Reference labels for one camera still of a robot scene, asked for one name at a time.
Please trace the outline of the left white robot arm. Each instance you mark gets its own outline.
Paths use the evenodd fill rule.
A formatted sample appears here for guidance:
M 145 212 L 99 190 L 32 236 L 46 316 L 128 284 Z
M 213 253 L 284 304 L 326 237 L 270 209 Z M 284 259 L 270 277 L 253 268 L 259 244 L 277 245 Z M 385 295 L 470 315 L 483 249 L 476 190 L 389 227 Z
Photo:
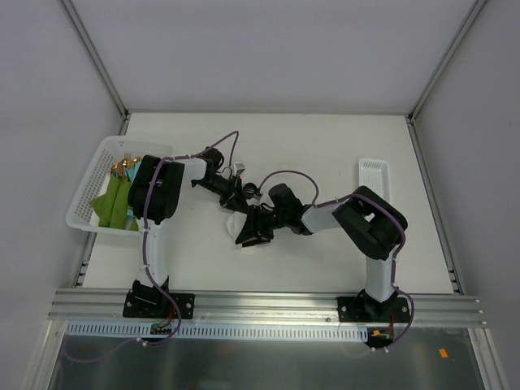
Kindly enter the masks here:
M 165 221 L 176 212 L 185 184 L 219 196 L 227 210 L 246 212 L 241 178 L 224 178 L 223 155 L 208 148 L 194 156 L 159 158 L 146 155 L 128 192 L 128 204 L 141 237 L 141 268 L 125 299 L 123 316 L 143 319 L 191 319 L 194 295 L 171 293 L 166 260 Z

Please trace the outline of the white paper napkin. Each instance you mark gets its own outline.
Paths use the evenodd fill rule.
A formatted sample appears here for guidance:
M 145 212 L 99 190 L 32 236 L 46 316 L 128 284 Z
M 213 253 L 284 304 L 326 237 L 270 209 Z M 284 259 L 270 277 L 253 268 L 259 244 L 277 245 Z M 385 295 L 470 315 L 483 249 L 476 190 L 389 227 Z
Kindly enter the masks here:
M 245 221 L 247 219 L 246 214 L 242 214 L 240 212 L 234 212 L 232 213 L 226 222 L 226 228 L 228 231 L 228 234 L 232 238 L 232 243 L 235 243 L 236 238 L 239 236 L 242 228 L 245 225 Z

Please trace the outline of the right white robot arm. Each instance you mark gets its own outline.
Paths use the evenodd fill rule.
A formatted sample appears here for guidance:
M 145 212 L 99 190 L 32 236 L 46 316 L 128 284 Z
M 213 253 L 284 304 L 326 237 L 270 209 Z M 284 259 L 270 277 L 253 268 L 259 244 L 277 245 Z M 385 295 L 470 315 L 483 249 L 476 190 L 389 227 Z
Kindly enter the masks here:
M 365 287 L 346 311 L 357 320 L 389 320 L 399 295 L 396 257 L 405 244 L 404 215 L 364 185 L 339 201 L 316 206 L 303 204 L 286 184 L 277 184 L 268 196 L 270 205 L 248 207 L 244 224 L 235 229 L 235 244 L 267 244 L 281 228 L 302 236 L 340 228 L 366 258 Z

